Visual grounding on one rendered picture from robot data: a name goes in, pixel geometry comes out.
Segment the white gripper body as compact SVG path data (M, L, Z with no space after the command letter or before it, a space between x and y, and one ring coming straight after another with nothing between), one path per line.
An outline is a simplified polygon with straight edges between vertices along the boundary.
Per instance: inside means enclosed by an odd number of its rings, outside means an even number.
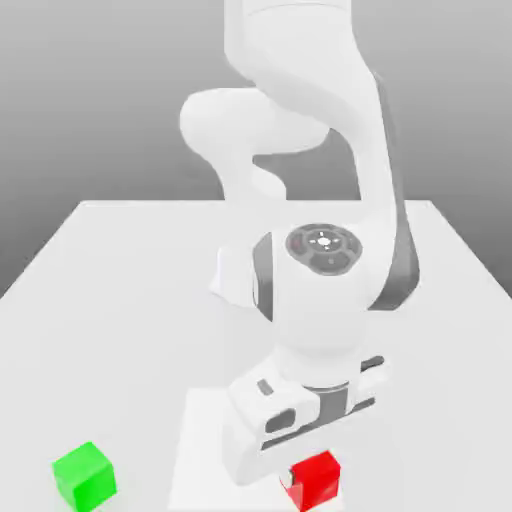
M373 407L374 397L355 405L351 412L330 422L314 421L296 431L258 439L228 401L222 425L222 463L231 480L249 485L294 464L332 449L341 427L355 414Z

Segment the small red cube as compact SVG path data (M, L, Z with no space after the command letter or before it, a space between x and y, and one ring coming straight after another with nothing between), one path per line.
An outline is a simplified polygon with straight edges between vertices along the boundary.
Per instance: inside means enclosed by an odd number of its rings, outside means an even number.
M341 466L330 451L292 465L297 477L293 487L282 487L299 512L322 505L338 495Z

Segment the small green cube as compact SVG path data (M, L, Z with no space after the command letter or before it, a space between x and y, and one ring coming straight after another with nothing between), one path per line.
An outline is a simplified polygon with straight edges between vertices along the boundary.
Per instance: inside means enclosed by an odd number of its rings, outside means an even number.
M92 512L117 493L113 464L91 441L54 461L52 471L73 512Z

